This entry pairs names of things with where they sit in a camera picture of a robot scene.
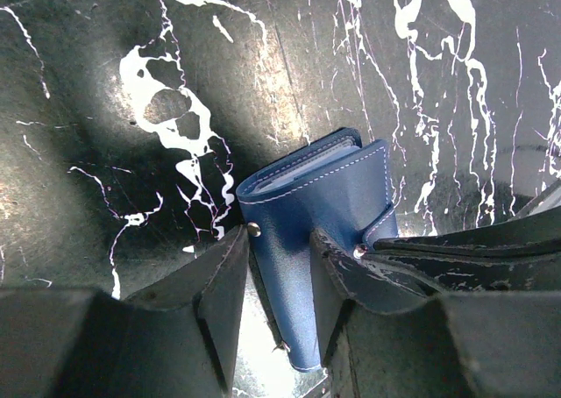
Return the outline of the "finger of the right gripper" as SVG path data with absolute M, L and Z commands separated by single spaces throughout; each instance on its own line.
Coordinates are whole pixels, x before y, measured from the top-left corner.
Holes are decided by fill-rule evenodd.
M 436 237 L 381 239 L 363 258 L 411 293 L 560 289 L 560 217 L 527 216 Z

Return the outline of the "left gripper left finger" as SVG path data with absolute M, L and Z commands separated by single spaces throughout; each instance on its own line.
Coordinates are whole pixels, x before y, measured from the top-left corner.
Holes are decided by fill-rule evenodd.
M 237 226 L 122 301 L 95 288 L 3 289 L 2 396 L 230 396 L 249 251 Z

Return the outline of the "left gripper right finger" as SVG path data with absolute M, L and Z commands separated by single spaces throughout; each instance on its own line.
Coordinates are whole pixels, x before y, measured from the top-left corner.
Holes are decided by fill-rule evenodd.
M 323 248 L 314 285 L 335 397 L 557 397 L 557 291 L 422 296 Z

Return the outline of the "blue card holder wallet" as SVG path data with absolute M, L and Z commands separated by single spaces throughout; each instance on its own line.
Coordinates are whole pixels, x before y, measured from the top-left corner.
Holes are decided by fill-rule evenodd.
M 342 128 L 261 168 L 236 197 L 290 365 L 323 363 L 314 285 L 323 248 L 349 261 L 398 234 L 388 143 Z

